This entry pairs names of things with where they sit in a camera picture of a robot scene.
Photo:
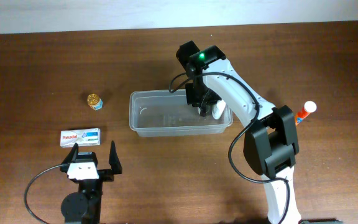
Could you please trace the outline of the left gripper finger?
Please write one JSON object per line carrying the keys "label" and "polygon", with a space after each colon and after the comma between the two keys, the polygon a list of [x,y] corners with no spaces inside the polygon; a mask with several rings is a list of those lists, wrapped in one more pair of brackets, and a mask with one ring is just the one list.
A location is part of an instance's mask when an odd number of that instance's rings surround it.
{"label": "left gripper finger", "polygon": [[79,146],[77,143],[74,143],[71,151],[68,153],[68,155],[66,156],[66,158],[64,158],[64,160],[62,161],[62,164],[70,164],[73,161],[75,161],[76,156],[78,155],[78,149]]}
{"label": "left gripper finger", "polygon": [[118,158],[116,145],[114,141],[111,141],[110,153],[109,153],[109,165],[113,174],[122,174],[122,165]]}

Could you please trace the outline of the black bottle white cap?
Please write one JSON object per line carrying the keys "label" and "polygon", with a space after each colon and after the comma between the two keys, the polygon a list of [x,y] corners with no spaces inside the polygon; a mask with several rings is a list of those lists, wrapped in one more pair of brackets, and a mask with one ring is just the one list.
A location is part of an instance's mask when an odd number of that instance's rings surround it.
{"label": "black bottle white cap", "polygon": [[208,107],[207,106],[201,106],[198,108],[198,113],[200,116],[205,117],[207,115],[208,112]]}

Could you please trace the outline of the white translucent bottle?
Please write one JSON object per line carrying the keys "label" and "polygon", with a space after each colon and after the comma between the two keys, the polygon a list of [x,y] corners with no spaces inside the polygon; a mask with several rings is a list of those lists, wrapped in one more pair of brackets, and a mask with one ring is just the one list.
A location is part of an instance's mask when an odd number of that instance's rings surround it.
{"label": "white translucent bottle", "polygon": [[222,116],[226,107],[226,103],[223,100],[219,100],[215,105],[212,107],[212,116],[214,119],[218,120]]}

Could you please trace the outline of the orange tube white cap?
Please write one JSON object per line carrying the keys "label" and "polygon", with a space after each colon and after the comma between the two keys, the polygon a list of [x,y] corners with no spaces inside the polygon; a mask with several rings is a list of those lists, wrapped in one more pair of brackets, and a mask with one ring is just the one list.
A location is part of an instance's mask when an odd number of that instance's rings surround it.
{"label": "orange tube white cap", "polygon": [[303,108],[295,115],[295,125],[299,125],[308,115],[317,110],[317,105],[314,101],[307,101],[304,103]]}

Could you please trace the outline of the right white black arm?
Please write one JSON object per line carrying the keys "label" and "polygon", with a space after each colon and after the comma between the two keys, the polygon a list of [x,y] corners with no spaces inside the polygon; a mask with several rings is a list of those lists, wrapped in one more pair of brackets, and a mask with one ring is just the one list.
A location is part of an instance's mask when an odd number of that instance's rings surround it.
{"label": "right white black arm", "polygon": [[287,107],[276,107],[256,93],[235,71],[215,45],[200,50],[193,41],[181,46],[176,58],[185,69],[182,83],[187,103],[201,116],[212,112],[219,119],[228,107],[244,129],[234,138],[228,153],[244,139],[243,153],[249,167],[260,176],[249,182],[262,184],[270,223],[301,223],[293,188],[295,156],[299,152],[295,116]]}

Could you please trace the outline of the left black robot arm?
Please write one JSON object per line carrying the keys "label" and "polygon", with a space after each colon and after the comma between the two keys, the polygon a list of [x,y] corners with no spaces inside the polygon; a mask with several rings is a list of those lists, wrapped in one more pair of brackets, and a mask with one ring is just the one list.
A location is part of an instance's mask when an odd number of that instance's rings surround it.
{"label": "left black robot arm", "polygon": [[114,176],[122,174],[122,165],[116,152],[115,142],[111,142],[109,151],[110,168],[98,169],[95,152],[80,152],[74,144],[62,162],[61,172],[78,184],[78,190],[67,195],[61,204],[61,213],[65,223],[99,223],[103,184],[114,181]]}

